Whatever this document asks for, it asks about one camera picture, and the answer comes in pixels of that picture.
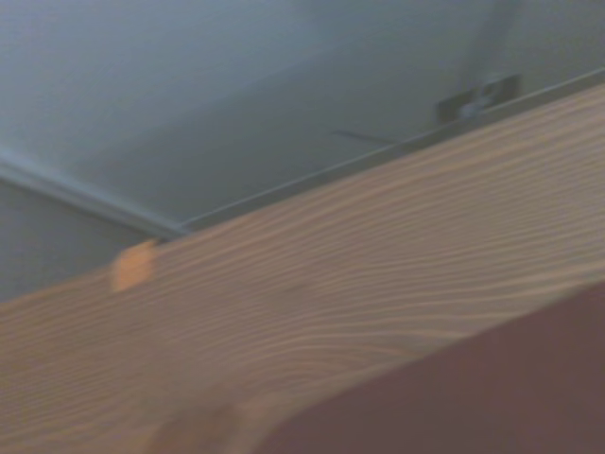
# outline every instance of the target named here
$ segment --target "wood grain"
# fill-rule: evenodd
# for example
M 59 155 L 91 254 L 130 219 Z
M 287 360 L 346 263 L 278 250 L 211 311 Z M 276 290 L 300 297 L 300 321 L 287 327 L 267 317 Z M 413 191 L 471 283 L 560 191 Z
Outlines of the wood grain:
M 599 86 L 164 245 L 135 288 L 100 270 L 1 305 L 0 452 L 248 453 L 602 279 L 604 120 Z M 231 435 L 208 435 L 225 411 Z

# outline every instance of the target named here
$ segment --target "light wood surface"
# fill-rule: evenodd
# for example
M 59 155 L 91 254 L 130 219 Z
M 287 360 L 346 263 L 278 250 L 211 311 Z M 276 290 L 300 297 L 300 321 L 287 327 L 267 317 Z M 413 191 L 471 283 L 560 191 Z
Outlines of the light wood surface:
M 0 452 L 244 454 L 602 279 L 604 122 L 600 86 L 162 246 L 137 287 L 0 305 Z

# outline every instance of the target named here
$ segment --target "metal strip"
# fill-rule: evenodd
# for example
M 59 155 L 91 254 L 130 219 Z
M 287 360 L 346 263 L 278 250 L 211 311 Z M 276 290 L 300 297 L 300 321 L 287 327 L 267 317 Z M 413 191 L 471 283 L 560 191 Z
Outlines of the metal strip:
M 472 121 L 452 123 L 427 134 L 414 137 L 402 144 L 381 147 L 352 160 L 328 167 L 322 171 L 309 174 L 298 180 L 280 185 L 245 199 L 222 206 L 212 212 L 188 219 L 183 223 L 191 230 L 211 227 L 225 220 L 235 218 L 251 211 L 263 208 L 278 201 L 301 194 L 309 189 L 320 187 L 340 178 L 345 178 L 369 168 L 381 166 L 394 159 L 437 145 L 453 139 L 463 133 L 491 125 L 510 116 L 540 107 L 548 102 L 573 95 L 582 90 L 605 83 L 605 67 L 587 75 L 572 79 L 560 85 L 548 87 L 540 92 L 520 97 L 509 104 L 502 104 L 485 111 Z

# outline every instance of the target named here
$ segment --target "gray ceiling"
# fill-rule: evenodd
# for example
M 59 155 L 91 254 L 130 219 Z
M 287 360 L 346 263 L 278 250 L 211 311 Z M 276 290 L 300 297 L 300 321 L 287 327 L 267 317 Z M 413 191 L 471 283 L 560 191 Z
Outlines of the gray ceiling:
M 496 0 L 3 0 L 0 159 L 176 224 L 434 128 Z M 492 68 L 605 62 L 605 3 L 526 0 Z

